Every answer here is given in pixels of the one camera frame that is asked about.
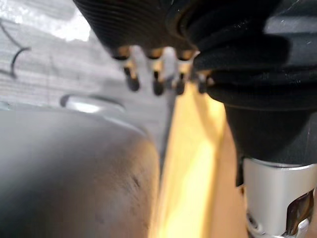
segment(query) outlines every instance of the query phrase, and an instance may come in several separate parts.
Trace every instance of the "silver metal fitting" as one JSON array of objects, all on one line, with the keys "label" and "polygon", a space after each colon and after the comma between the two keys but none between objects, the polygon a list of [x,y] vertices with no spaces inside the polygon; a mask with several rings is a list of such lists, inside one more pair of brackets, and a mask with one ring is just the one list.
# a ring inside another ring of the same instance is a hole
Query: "silver metal fitting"
[{"label": "silver metal fitting", "polygon": [[158,59],[148,59],[150,69],[154,72],[154,76],[156,77],[155,80],[158,82],[164,82],[164,78],[162,73],[164,71],[164,64],[162,57]]},{"label": "silver metal fitting", "polygon": [[132,56],[130,56],[128,59],[117,60],[117,62],[121,65],[122,68],[129,69],[129,73],[132,79],[138,78],[137,67]]},{"label": "silver metal fitting", "polygon": [[254,238],[304,238],[314,206],[317,164],[292,166],[246,158],[247,226]]},{"label": "silver metal fitting", "polygon": [[190,60],[178,60],[178,72],[179,74],[184,74],[186,77],[188,77],[192,70],[192,64],[193,61]]}]

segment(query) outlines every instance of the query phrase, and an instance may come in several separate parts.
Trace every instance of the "shiny metal part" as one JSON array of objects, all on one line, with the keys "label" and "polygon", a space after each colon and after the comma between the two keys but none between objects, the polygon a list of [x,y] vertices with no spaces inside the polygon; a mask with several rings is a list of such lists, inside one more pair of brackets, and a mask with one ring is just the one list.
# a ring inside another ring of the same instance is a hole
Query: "shiny metal part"
[{"label": "shiny metal part", "polygon": [[178,71],[180,74],[189,75],[192,70],[192,60],[178,60]]},{"label": "shiny metal part", "polygon": [[66,95],[62,98],[61,104],[63,107],[93,114],[104,114],[104,113],[125,113],[126,109],[114,100],[108,100],[106,98],[96,98],[89,96],[80,95]]},{"label": "shiny metal part", "polygon": [[244,186],[248,229],[255,238],[303,236],[309,222],[305,222],[307,215],[298,221],[298,228],[294,230],[297,234],[288,234],[288,208],[292,202],[317,187],[316,164],[287,166],[246,158]]},{"label": "shiny metal part", "polygon": [[164,65],[163,65],[163,59],[148,59],[150,69],[152,72],[154,72],[155,80],[158,82],[164,82],[164,78],[162,76],[162,73],[164,71]]},{"label": "shiny metal part", "polygon": [[123,59],[123,60],[117,60],[120,65],[122,66],[122,68],[128,69],[129,70],[129,76],[132,79],[137,79],[138,78],[138,73],[137,73],[137,66],[135,64],[135,61],[133,59],[133,57],[129,57],[128,59]]},{"label": "shiny metal part", "polygon": [[249,232],[252,238],[305,238],[309,227],[309,220],[305,219],[298,225],[298,232],[294,236],[281,235],[281,236],[271,236],[268,234],[259,234],[256,230],[253,229],[252,224],[248,224]]}]

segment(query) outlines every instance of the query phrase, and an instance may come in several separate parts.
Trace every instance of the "metal prong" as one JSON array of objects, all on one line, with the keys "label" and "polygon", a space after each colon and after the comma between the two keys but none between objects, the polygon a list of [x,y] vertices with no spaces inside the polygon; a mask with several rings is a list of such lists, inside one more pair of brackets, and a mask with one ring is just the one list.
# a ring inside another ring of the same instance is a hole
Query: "metal prong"
[{"label": "metal prong", "polygon": [[146,51],[150,70],[153,72],[153,92],[160,96],[164,93],[165,79],[163,78],[163,48]]},{"label": "metal prong", "polygon": [[140,82],[137,73],[137,67],[129,47],[122,47],[116,51],[116,56],[113,58],[119,62],[124,69],[126,82],[129,89],[136,92],[140,89]]}]

